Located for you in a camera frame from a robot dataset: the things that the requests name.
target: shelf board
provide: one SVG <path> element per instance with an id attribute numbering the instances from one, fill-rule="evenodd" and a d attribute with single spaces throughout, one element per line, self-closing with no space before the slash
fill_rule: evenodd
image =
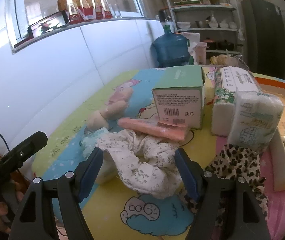
<path id="1" fill-rule="evenodd" d="M 188 32 L 188 31 L 231 31 L 237 32 L 237 29 L 229 29 L 229 28 L 189 28 L 189 29 L 178 29 L 177 32 Z"/>
<path id="2" fill-rule="evenodd" d="M 226 50 L 219 50 L 219 49 L 215 49 L 215 50 L 206 50 L 206 52 L 211 52 L 211 53 L 220 53 L 220 54 L 226 54 Z M 237 55 L 241 55 L 241 52 L 238 51 L 228 51 L 229 54 L 237 54 Z"/>
<path id="3" fill-rule="evenodd" d="M 215 5 L 215 4 L 190 4 L 190 5 L 180 5 L 171 8 L 173 11 L 190 11 L 190 10 L 226 10 L 226 11 L 234 11 L 236 8 L 232 6 L 223 6 L 223 5 Z"/>

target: leopard print scrunchie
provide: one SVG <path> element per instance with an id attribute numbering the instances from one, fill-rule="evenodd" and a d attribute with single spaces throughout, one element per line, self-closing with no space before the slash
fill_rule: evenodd
<path id="1" fill-rule="evenodd" d="M 266 178 L 260 177 L 259 154 L 257 152 L 254 152 L 249 148 L 226 144 L 205 170 L 210 171 L 216 174 L 217 177 L 223 179 L 235 180 L 237 177 L 244 177 L 254 192 L 265 219 L 267 219 L 268 198 L 263 193 Z M 197 212 L 199 205 L 188 196 L 185 188 L 180 191 L 179 198 L 186 204 L 190 211 L 193 213 Z M 226 201 L 223 198 L 220 199 L 215 226 L 221 227 L 223 224 L 225 203 Z"/>

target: colorful tablecloth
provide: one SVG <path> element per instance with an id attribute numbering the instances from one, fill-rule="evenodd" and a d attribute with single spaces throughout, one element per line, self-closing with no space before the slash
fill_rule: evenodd
<path id="1" fill-rule="evenodd" d="M 84 160 L 79 142 L 84 137 L 88 115 L 98 110 L 116 88 L 132 87 L 133 95 L 125 116 L 154 118 L 157 116 L 152 88 L 163 74 L 162 68 L 124 72 L 96 92 L 76 109 L 50 136 L 48 145 L 34 158 L 32 169 L 35 176 L 44 180 L 59 178 L 66 171 L 73 171 Z M 189 157 L 206 167 L 220 152 L 226 138 L 210 132 L 212 103 L 214 98 L 214 68 L 205 67 L 206 100 L 203 129 L 190 131 L 183 148 Z M 256 75 L 258 82 L 273 85 L 280 80 Z M 119 131 L 116 122 L 111 132 Z M 285 191 L 273 192 L 273 169 L 270 152 L 260 159 L 261 174 L 267 178 L 265 193 L 269 197 L 268 228 L 273 240 L 285 235 Z M 146 203 L 152 203 L 153 216 L 145 211 Z M 53 201 L 55 214 L 60 218 L 58 201 Z M 88 198 L 81 204 L 84 218 L 96 240 L 107 239 L 185 239 L 193 214 L 177 196 L 164 200 L 150 195 L 138 195 L 124 186 L 118 177 L 102 185 L 95 184 Z"/>

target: blue water bottle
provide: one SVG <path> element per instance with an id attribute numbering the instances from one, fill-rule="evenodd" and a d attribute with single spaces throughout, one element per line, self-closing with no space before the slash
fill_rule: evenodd
<path id="1" fill-rule="evenodd" d="M 162 22 L 165 34 L 158 37 L 153 46 L 156 49 L 159 67 L 173 67 L 188 65 L 190 54 L 187 47 L 187 38 L 181 34 L 172 33 L 171 22 L 168 21 L 164 10 L 159 11 L 159 19 Z"/>

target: green box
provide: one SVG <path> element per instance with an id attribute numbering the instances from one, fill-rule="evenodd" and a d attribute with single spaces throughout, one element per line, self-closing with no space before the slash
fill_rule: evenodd
<path id="1" fill-rule="evenodd" d="M 153 88 L 159 119 L 200 129 L 204 115 L 205 74 L 199 65 L 169 67 Z"/>

